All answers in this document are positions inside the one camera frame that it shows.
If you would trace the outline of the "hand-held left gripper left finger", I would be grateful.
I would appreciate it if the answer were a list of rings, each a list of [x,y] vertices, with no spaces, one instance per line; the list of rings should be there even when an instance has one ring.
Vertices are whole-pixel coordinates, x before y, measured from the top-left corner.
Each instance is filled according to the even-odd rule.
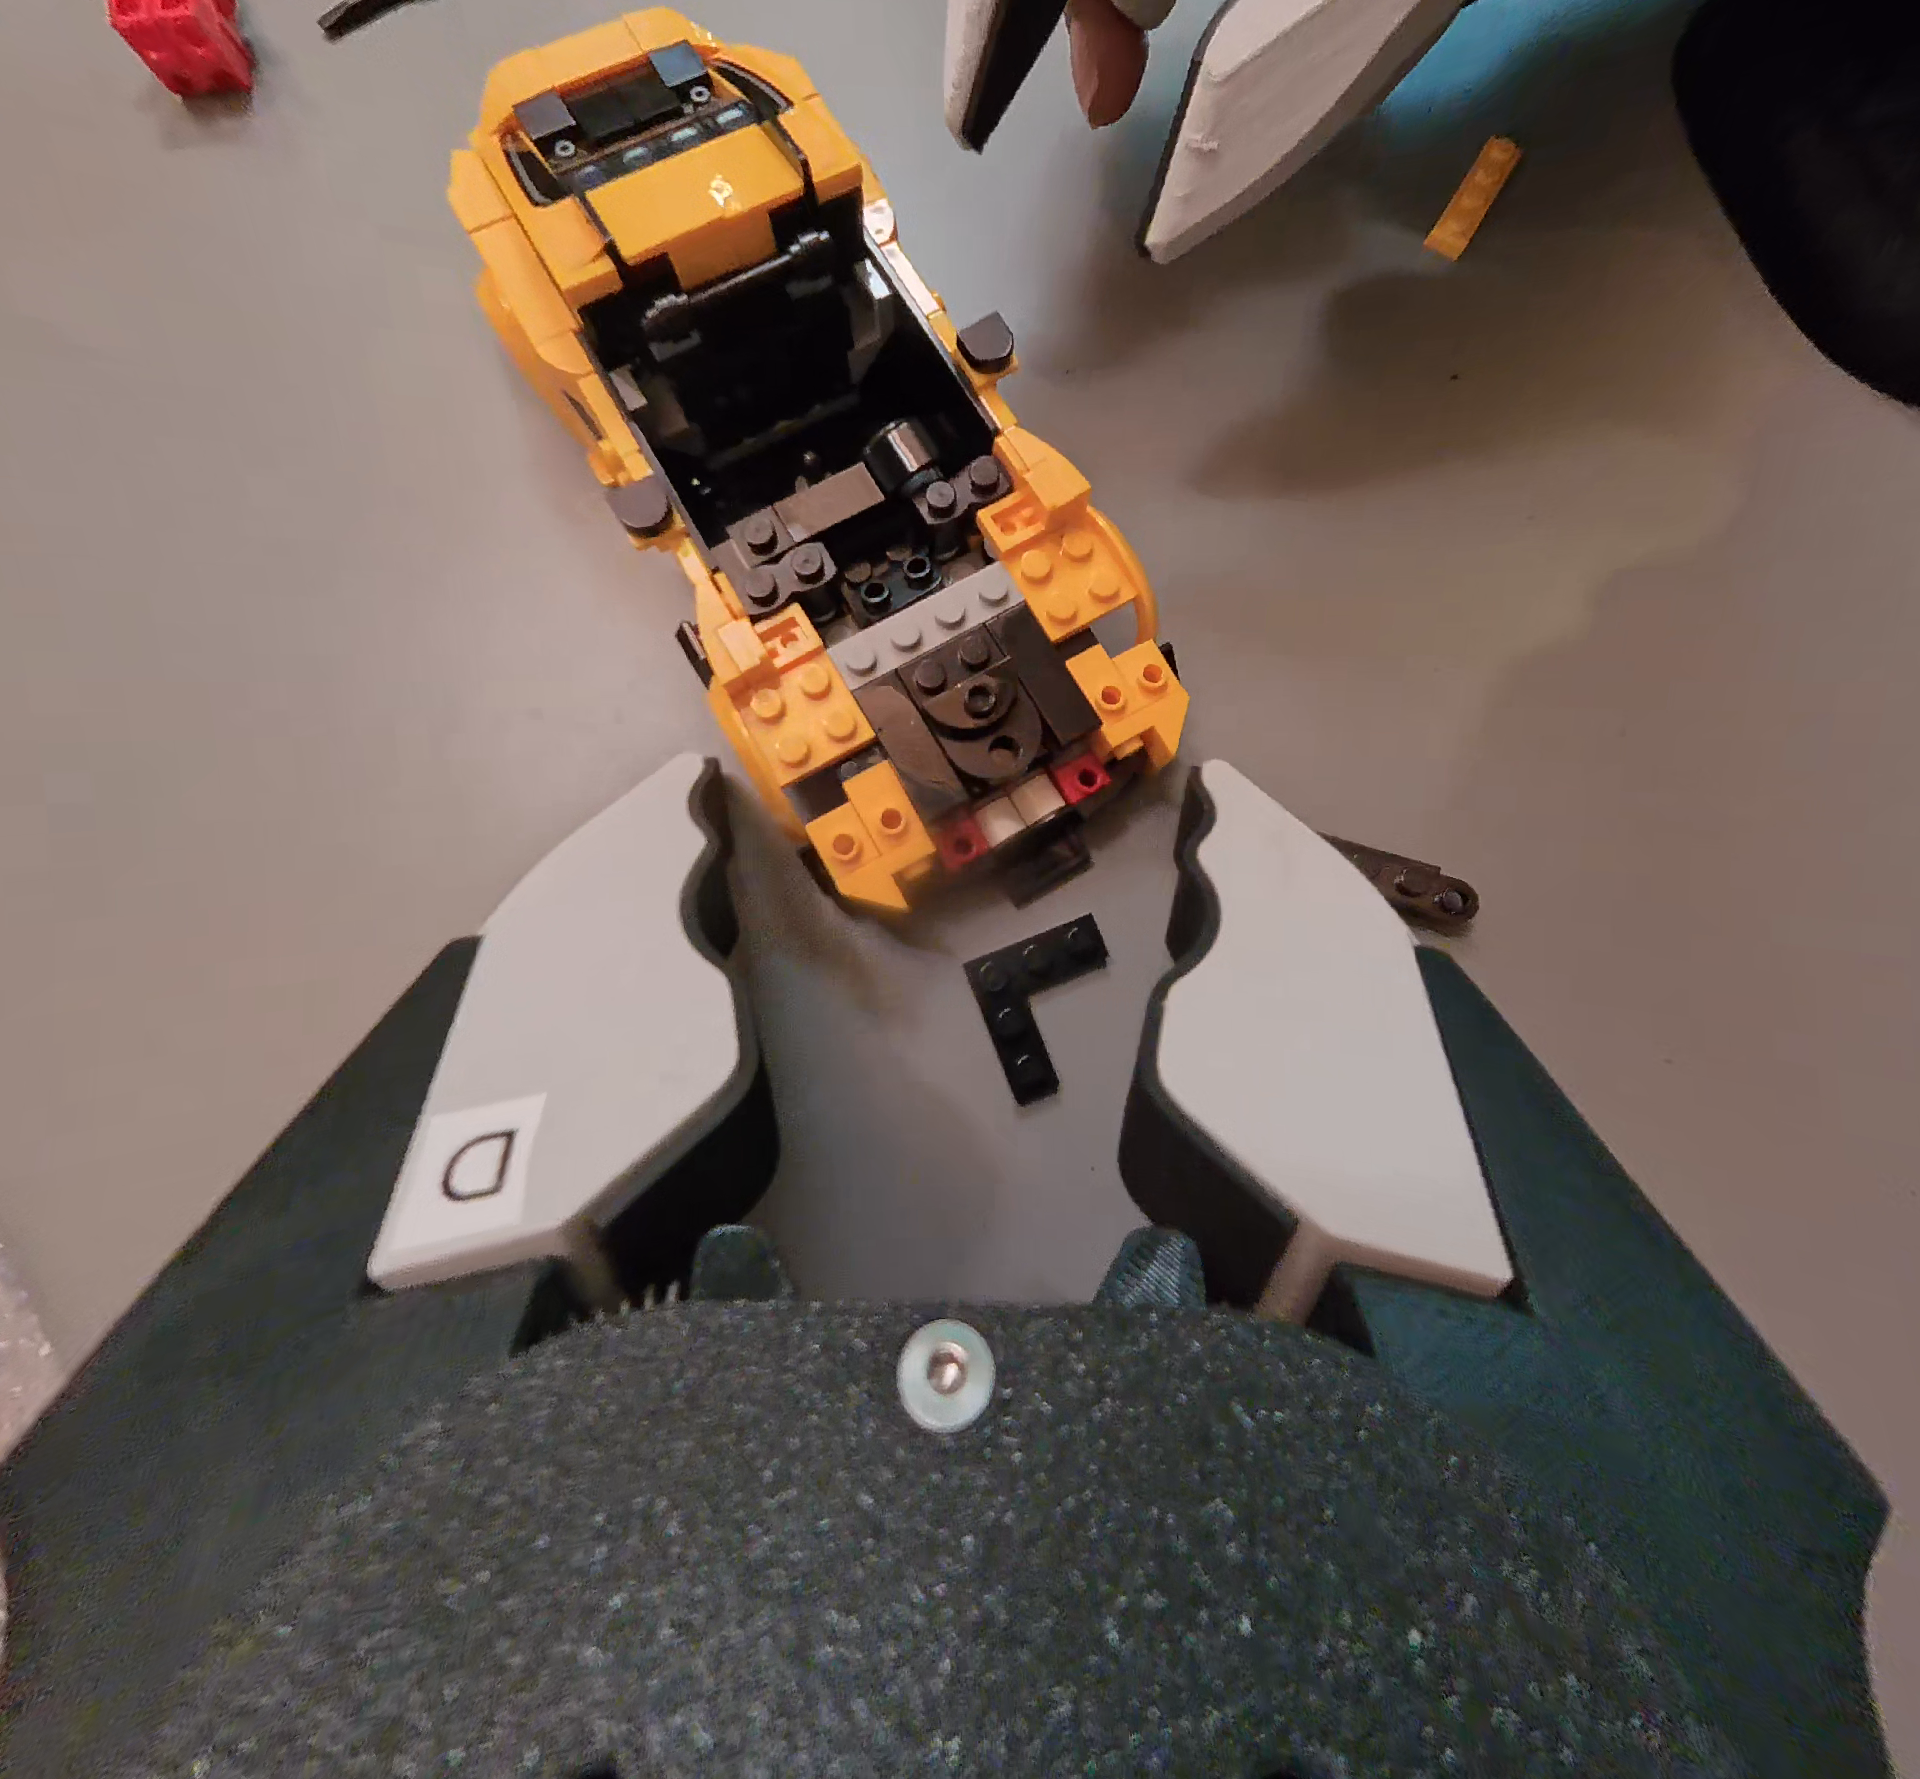
[[[624,1291],[613,1230],[751,1104],[716,759],[668,759],[482,927],[368,1262],[405,1291],[535,1260]]]

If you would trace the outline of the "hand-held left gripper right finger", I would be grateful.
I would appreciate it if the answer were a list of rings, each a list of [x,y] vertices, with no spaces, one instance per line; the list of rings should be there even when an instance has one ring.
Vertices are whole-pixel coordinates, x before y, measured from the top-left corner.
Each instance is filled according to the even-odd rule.
[[[1235,764],[1194,768],[1120,1170],[1215,1304],[1304,1323],[1353,1267],[1499,1297],[1500,1219],[1415,938]]]

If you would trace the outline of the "black lego plate with ring end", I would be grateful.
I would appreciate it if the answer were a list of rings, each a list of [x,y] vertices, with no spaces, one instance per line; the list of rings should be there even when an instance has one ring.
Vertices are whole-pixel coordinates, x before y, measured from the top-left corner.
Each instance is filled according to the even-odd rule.
[[[1438,866],[1359,844],[1326,833],[1325,841],[1369,879],[1407,921],[1437,933],[1466,931],[1477,917],[1475,886]]]

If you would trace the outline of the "black L-shaped lego plate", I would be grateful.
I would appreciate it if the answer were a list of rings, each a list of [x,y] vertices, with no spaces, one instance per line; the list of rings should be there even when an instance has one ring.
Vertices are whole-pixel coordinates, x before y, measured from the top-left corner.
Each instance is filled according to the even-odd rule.
[[[969,992],[982,1011],[1017,1105],[1026,1108],[1060,1091],[1033,998],[1100,971],[1108,963],[1108,943],[1089,913],[963,963]]]

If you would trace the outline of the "yellow lego car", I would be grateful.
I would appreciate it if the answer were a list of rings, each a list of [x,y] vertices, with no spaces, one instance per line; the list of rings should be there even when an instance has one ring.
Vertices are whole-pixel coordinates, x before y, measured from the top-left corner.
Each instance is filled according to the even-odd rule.
[[[804,66],[668,9],[514,53],[448,199],[505,351],[682,572],[684,662],[825,890],[1022,906],[1084,872],[1188,715],[1154,590]]]

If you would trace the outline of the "person's right forearm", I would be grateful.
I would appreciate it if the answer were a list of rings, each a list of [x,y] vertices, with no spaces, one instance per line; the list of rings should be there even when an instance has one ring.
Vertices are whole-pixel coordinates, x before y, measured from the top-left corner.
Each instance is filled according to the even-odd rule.
[[[1784,313],[1919,404],[1919,0],[1707,0],[1673,61],[1693,157]]]

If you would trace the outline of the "small yellow lego brick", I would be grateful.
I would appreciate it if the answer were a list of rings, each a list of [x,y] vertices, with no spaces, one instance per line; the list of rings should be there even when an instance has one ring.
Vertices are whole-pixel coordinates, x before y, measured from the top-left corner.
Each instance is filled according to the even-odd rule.
[[[1520,158],[1522,149],[1512,137],[1491,137],[1455,187],[1453,199],[1425,236],[1423,248],[1433,257],[1458,262],[1475,240]]]

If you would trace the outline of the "person's right hand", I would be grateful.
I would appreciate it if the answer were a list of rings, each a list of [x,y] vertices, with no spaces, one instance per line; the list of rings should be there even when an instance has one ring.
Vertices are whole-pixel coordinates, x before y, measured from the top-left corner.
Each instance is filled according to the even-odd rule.
[[[1069,0],[1064,28],[1081,113],[1093,130],[1116,125],[1139,93],[1145,30],[1116,0]]]

